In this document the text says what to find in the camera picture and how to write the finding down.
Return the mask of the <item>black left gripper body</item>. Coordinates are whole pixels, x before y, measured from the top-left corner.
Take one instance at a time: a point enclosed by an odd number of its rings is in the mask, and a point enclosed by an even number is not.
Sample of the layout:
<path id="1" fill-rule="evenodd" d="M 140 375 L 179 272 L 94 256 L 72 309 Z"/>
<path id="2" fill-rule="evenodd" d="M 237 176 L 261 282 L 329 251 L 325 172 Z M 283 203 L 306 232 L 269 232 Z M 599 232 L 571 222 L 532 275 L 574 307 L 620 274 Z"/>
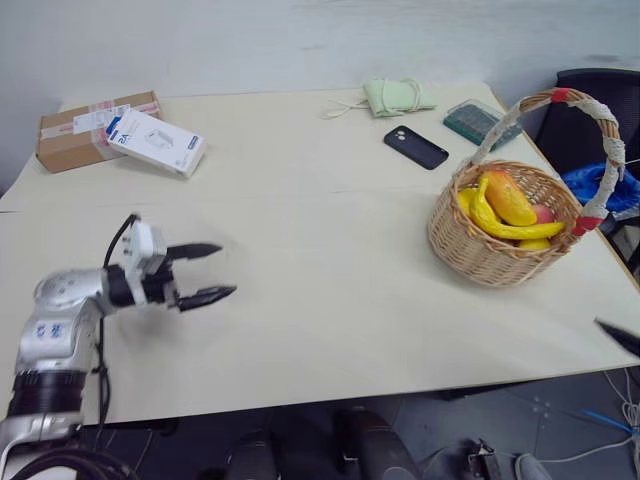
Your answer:
<path id="1" fill-rule="evenodd" d="M 164 304 L 175 308 L 180 298 L 173 274 L 173 262 L 164 260 L 155 273 L 146 273 L 141 284 L 148 303 Z"/>

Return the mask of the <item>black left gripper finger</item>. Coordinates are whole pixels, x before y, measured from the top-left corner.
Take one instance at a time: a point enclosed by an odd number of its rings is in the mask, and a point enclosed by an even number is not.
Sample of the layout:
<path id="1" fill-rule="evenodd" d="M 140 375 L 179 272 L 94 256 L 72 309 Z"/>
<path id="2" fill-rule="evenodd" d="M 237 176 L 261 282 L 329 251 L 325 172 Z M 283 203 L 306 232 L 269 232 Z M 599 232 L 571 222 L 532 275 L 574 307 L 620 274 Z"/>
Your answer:
<path id="1" fill-rule="evenodd" d="M 188 243 L 174 245 L 167 248 L 166 258 L 170 261 L 194 260 L 213 255 L 222 249 L 222 246 L 213 243 Z"/>
<path id="2" fill-rule="evenodd" d="M 236 286 L 221 285 L 198 290 L 194 295 L 179 297 L 177 308 L 181 312 L 212 305 L 236 291 Z"/>

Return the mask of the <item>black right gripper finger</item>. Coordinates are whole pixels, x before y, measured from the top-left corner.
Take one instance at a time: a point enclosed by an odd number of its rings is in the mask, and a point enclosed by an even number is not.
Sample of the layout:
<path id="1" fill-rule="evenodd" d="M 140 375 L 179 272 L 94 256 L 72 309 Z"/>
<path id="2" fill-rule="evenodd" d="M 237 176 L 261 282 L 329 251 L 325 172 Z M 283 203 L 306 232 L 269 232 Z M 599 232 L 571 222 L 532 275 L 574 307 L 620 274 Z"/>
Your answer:
<path id="1" fill-rule="evenodd" d="M 594 319 L 594 323 L 598 325 L 604 333 L 611 337 L 621 348 L 637 358 L 640 357 L 640 337 L 638 335 L 605 322 L 598 317 Z"/>

